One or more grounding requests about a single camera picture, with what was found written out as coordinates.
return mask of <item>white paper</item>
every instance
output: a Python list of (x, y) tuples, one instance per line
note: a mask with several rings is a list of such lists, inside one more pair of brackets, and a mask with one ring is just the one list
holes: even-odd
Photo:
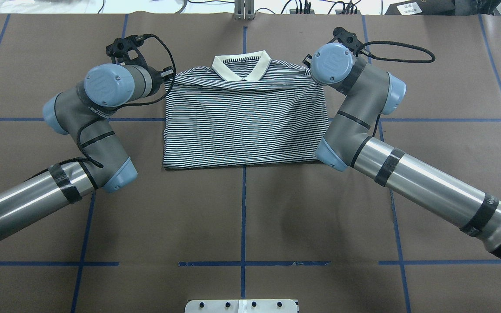
[(422, 12), (419, 4), (417, 4), (416, 2), (402, 4), (401, 6), (397, 6), (397, 9), (401, 13), (401, 15), (411, 15)]

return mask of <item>blue joint cap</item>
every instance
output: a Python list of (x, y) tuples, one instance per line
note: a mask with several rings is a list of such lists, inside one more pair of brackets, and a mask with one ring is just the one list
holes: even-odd
[(102, 64), (88, 72), (84, 79), (84, 89), (95, 104), (118, 107), (133, 96), (135, 80), (121, 65)]
[(131, 183), (138, 175), (139, 173), (137, 173), (137, 169), (135, 169), (131, 158), (128, 158), (102, 188), (109, 193), (115, 192)]
[(339, 83), (353, 67), (353, 56), (342, 44), (332, 42), (320, 47), (311, 60), (311, 74), (322, 85)]
[(42, 109), (42, 114), (43, 114), (43, 120), (46, 121), (46, 123), (56, 132), (60, 133), (61, 135), (67, 135), (68, 132), (61, 127), (59, 122), (57, 121), (57, 115), (55, 115), (55, 100), (57, 100), (57, 95), (55, 95), (53, 98), (51, 98), (49, 101), (47, 101), (46, 104), (44, 104), (43, 109)]
[(390, 115), (395, 109), (397, 109), (397, 105), (401, 103), (403, 97), (405, 96), (405, 92), (407, 91), (407, 86), (403, 83), (403, 81), (394, 77), (394, 75), (389, 72), (388, 75), (390, 75), (390, 88), (388, 88), (386, 104), (381, 112), (383, 115)]
[(320, 144), (318, 144), (318, 148), (316, 148), (316, 158), (318, 158), (318, 160), (322, 163), (331, 166), (340, 172), (347, 168), (347, 164), (345, 164), (345, 162), (337, 156), (324, 137), (322, 137)]

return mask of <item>white label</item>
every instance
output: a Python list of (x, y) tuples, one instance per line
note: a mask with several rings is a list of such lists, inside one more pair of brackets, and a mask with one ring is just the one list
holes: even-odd
[(397, 9), (401, 13), (401, 15), (411, 15), (421, 13), (421, 8), (419, 8), (419, 4), (416, 2), (402, 4), (401, 6), (397, 6)]

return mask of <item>striped shirt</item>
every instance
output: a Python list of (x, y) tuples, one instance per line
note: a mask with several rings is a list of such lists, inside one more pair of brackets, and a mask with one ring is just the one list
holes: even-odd
[(266, 51), (178, 73), (166, 99), (164, 167), (306, 162), (328, 129), (322, 87)]

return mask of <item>white collar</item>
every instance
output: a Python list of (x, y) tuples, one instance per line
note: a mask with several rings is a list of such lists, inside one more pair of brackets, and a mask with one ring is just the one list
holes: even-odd
[[(254, 66), (254, 69), (250, 72), (250, 74), (245, 78), (241, 78), (239, 77), (239, 75), (233, 73), (233, 71), (231, 71), (229, 67), (227, 67), (227, 65), (225, 65), (223, 62), (227, 59), (243, 60), (246, 57), (253, 56), (258, 56), (258, 62), (256, 63), (256, 66)], [(272, 61), (272, 58), (270, 58), (270, 56), (264, 50), (245, 53), (242, 55), (215, 56), (214, 62), (212, 63), (212, 69), (214, 69), (214, 71), (226, 81), (259, 81), (266, 73), (266, 70), (270, 65), (270, 61)]]

